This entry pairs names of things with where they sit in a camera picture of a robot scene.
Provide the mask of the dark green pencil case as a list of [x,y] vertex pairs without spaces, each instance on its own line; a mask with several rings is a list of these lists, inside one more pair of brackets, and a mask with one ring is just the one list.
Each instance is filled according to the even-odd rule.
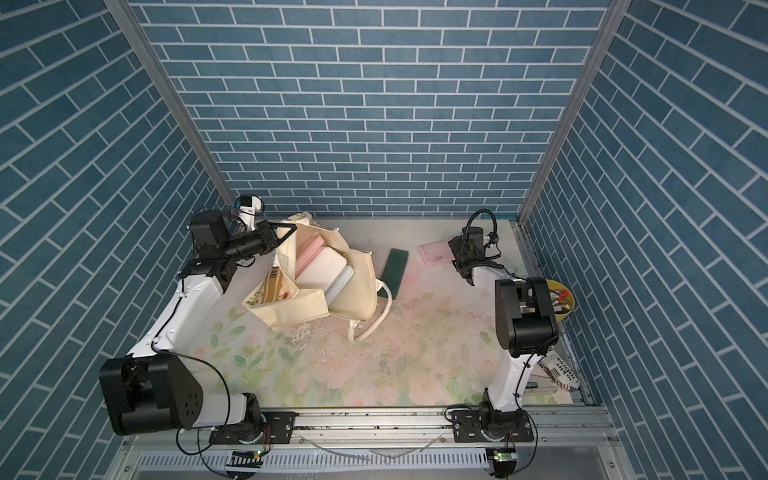
[[389,289],[391,298],[398,296],[409,259],[409,252],[391,249],[379,280]]

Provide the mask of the pink pencil case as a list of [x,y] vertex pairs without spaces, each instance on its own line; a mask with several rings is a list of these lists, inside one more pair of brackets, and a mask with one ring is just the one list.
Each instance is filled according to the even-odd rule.
[[455,259],[448,240],[421,245],[417,248],[417,251],[426,266],[450,263]]

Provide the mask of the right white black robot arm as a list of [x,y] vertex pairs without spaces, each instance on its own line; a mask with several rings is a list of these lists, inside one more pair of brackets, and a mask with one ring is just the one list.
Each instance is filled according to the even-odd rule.
[[547,281],[515,275],[487,256],[496,239],[494,231],[485,241],[480,227],[466,226],[448,245],[459,275],[494,296],[494,328],[502,353],[479,410],[482,429],[501,436],[528,422],[524,391],[535,366],[557,342],[559,329]]

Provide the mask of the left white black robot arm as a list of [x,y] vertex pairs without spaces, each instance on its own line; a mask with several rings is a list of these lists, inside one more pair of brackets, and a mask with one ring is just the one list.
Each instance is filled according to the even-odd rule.
[[107,360],[99,372],[116,434],[212,427],[213,443],[263,440],[267,421],[255,395],[206,392],[188,366],[195,358],[186,351],[240,261],[273,252],[296,229],[291,223],[261,220],[233,235],[219,212],[193,217],[194,256],[179,274],[174,299],[125,356]]

